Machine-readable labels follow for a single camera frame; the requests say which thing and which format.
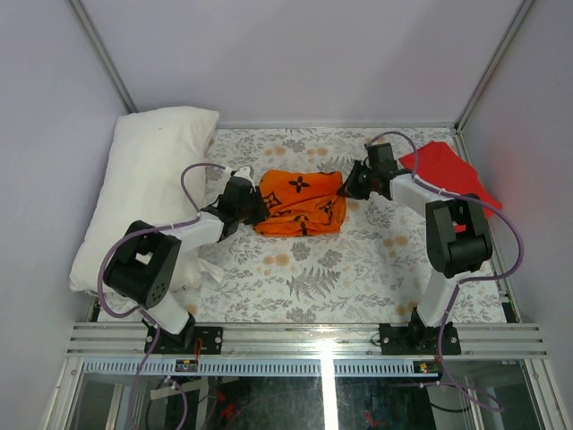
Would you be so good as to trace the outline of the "orange patterned pillowcase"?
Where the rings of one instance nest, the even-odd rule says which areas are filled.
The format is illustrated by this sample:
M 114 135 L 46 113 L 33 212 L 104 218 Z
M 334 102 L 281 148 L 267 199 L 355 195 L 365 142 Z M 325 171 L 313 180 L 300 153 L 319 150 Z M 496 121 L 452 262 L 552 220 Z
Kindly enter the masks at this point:
M 259 183 L 269 217 L 255 225 L 266 237 L 310 237 L 336 234 L 346 218 L 346 198 L 338 191 L 341 172 L 270 170 Z

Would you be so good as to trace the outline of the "white pillow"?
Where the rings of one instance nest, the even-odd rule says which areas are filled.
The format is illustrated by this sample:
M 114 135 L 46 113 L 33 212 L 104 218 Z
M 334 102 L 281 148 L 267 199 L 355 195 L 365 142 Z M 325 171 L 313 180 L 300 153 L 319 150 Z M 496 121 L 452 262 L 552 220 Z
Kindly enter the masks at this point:
M 134 221 L 162 226 L 194 219 L 207 202 L 202 162 L 218 119 L 218 112 L 197 107 L 118 118 L 97 207 L 73 262 L 71 290 L 97 291 L 104 256 Z

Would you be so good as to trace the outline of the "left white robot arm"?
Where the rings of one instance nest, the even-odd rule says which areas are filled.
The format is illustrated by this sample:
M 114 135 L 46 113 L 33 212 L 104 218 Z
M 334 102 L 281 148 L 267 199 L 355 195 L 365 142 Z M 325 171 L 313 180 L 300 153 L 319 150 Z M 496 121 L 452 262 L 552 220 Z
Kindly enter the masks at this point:
M 194 318 L 169 291 L 180 254 L 216 244 L 233 235 L 239 225 L 256 225 L 269 216 L 261 190 L 249 167 L 231 170 L 217 200 L 189 221 L 153 227 L 135 221 L 107 252 L 98 272 L 99 302 L 103 287 L 136 303 L 135 310 L 165 334 L 176 353 L 194 347 Z

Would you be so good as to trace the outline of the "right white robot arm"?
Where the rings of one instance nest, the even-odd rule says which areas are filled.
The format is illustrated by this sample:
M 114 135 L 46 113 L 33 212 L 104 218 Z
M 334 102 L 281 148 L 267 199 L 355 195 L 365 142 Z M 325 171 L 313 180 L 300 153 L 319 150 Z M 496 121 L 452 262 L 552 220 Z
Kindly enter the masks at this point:
M 388 143 L 373 144 L 355 161 L 338 195 L 367 200 L 372 193 L 401 203 L 425 221 L 428 286 L 413 311 L 410 347 L 428 353 L 440 343 L 439 328 L 454 287 L 492 257 L 488 216 L 498 208 L 477 173 L 445 142 L 430 142 L 401 159 Z

